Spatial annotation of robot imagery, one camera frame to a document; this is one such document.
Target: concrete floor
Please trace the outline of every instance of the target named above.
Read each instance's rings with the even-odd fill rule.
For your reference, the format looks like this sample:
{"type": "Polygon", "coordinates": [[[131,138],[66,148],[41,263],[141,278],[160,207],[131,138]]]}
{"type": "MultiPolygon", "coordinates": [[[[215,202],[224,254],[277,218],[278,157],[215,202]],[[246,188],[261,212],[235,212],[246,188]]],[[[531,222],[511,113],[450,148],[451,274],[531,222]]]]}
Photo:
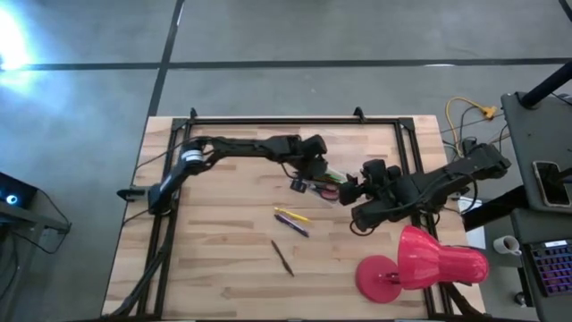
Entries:
{"type": "MultiPolygon", "coordinates": [[[[5,62],[29,64],[157,63],[174,6],[4,0],[0,23],[10,32],[0,38],[9,35],[12,45],[0,52],[5,62]]],[[[557,1],[187,0],[172,61],[566,57],[571,31],[557,1]]],[[[501,94],[528,90],[557,68],[177,70],[167,73],[157,114],[186,115],[192,106],[202,115],[349,114],[362,106],[367,114],[437,114],[444,129],[450,97],[498,106],[501,94]]],[[[156,76],[0,73],[0,171],[46,190],[73,221],[57,254],[37,254],[14,320],[98,316],[125,208],[115,191],[130,183],[156,76]]],[[[454,106],[454,120],[464,108],[454,106]]],[[[470,114],[467,122],[479,118],[470,114]]],[[[491,140],[503,125],[499,117],[465,135],[491,140]]],[[[514,161],[508,140],[503,151],[514,161]]],[[[505,178],[482,182],[480,195],[494,198],[519,180],[513,166],[505,178]]],[[[514,269],[492,270],[482,286],[487,311],[536,319],[511,302],[516,276],[514,269]]]]}

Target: lamp shade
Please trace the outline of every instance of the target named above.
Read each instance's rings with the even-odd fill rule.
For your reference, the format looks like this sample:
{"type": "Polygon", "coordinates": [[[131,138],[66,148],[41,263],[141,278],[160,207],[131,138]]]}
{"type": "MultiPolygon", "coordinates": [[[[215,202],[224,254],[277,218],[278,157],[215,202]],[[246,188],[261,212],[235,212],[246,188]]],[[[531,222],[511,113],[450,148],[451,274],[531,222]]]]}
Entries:
{"type": "Polygon", "coordinates": [[[406,290],[438,282],[480,283],[489,275],[489,263],[478,250],[441,246],[432,235],[406,226],[398,250],[398,272],[406,290]]]}

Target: wooden table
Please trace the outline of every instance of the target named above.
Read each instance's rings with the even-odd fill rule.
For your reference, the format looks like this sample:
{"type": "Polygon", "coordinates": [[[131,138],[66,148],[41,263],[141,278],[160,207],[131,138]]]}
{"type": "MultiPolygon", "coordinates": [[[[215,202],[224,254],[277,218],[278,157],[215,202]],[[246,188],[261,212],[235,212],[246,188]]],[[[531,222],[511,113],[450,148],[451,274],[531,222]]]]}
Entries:
{"type": "MultiPolygon", "coordinates": [[[[434,116],[414,116],[425,170],[446,163],[434,116]]],[[[171,117],[149,119],[139,162],[165,151],[171,117]]],[[[363,162],[382,158],[399,165],[395,133],[388,125],[207,125],[193,126],[192,136],[267,138],[320,134],[325,156],[334,169],[358,174],[363,162]]],[[[408,160],[415,169],[408,145],[408,160]]],[[[137,185],[161,180],[164,159],[141,167],[137,185]]],[[[281,167],[260,158],[226,158],[211,171],[190,177],[181,191],[164,318],[425,318],[421,291],[403,291],[389,304],[366,300],[354,285],[358,262],[369,255],[396,259],[400,232],[408,219],[383,223],[374,234],[358,237],[349,231],[350,206],[333,205],[290,188],[281,167]],[[312,220],[307,239],[278,223],[273,208],[292,209],[312,220]],[[296,276],[289,276],[274,252],[276,241],[296,276]]],[[[146,207],[129,205],[126,217],[146,207]]],[[[145,265],[152,216],[130,221],[122,229],[103,312],[116,309],[141,277],[145,265]]],[[[437,226],[445,244],[467,244],[457,213],[443,211],[437,226]]],[[[155,286],[149,296],[153,308],[155,286]]],[[[480,310],[478,286],[460,286],[480,310]]],[[[440,303],[436,287],[435,301],[440,303]]]]}

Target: mug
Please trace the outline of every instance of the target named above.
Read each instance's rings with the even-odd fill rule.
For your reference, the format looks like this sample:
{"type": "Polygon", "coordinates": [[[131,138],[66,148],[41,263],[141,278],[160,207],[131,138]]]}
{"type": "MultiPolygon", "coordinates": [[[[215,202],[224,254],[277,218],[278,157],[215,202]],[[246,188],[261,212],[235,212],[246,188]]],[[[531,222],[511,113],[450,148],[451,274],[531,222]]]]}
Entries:
{"type": "Polygon", "coordinates": [[[502,236],[492,242],[492,246],[499,254],[522,255],[520,244],[514,236],[502,236]]]}

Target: yellow pencil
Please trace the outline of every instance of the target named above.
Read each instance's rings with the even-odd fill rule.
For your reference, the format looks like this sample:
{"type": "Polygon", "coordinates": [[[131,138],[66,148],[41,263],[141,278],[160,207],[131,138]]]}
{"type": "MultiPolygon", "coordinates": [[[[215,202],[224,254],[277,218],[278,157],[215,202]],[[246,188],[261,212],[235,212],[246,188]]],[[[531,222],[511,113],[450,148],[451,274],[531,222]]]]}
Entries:
{"type": "Polygon", "coordinates": [[[304,222],[307,222],[307,223],[310,222],[310,219],[308,219],[308,218],[306,218],[306,217],[304,217],[304,216],[300,216],[300,215],[296,215],[296,214],[294,214],[294,213],[291,213],[291,212],[288,211],[288,210],[284,210],[284,209],[281,209],[281,208],[274,208],[274,210],[280,211],[280,212],[282,212],[282,213],[284,213],[284,214],[286,214],[286,215],[288,215],[288,216],[291,216],[291,217],[294,218],[294,219],[298,219],[298,220],[301,220],[301,221],[304,221],[304,222]]]}

